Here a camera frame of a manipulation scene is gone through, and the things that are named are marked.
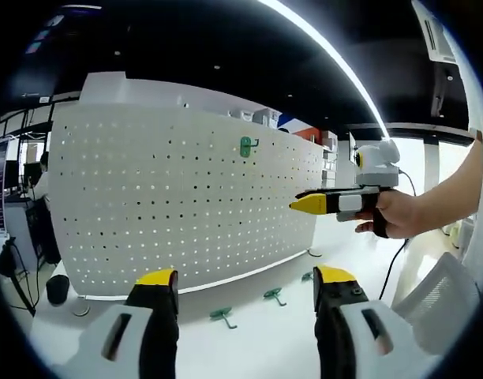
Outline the person's right hand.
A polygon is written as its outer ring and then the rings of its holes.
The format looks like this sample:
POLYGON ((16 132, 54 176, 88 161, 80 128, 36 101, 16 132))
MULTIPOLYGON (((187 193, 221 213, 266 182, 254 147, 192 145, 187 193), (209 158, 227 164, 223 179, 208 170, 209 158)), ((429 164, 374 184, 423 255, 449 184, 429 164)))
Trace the person's right hand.
POLYGON ((419 232, 417 198, 397 190, 380 193, 376 209, 386 219, 387 238, 412 238, 419 232))

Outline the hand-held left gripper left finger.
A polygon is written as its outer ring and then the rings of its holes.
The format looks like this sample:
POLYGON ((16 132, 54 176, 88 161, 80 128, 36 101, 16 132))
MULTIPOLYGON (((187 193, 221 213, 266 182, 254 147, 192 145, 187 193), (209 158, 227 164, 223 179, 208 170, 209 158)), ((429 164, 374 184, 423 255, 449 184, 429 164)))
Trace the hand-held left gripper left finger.
POLYGON ((175 378, 178 349, 178 272, 172 268, 139 278, 80 335, 80 378, 175 378))

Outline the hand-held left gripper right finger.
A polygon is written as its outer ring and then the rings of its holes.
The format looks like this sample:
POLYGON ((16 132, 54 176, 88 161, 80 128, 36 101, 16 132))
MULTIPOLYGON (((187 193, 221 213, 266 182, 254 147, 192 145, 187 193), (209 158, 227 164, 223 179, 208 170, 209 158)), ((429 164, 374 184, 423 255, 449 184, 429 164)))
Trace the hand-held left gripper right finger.
POLYGON ((349 272, 313 268, 315 337, 322 378, 425 378, 435 366, 412 327, 371 301, 349 272))

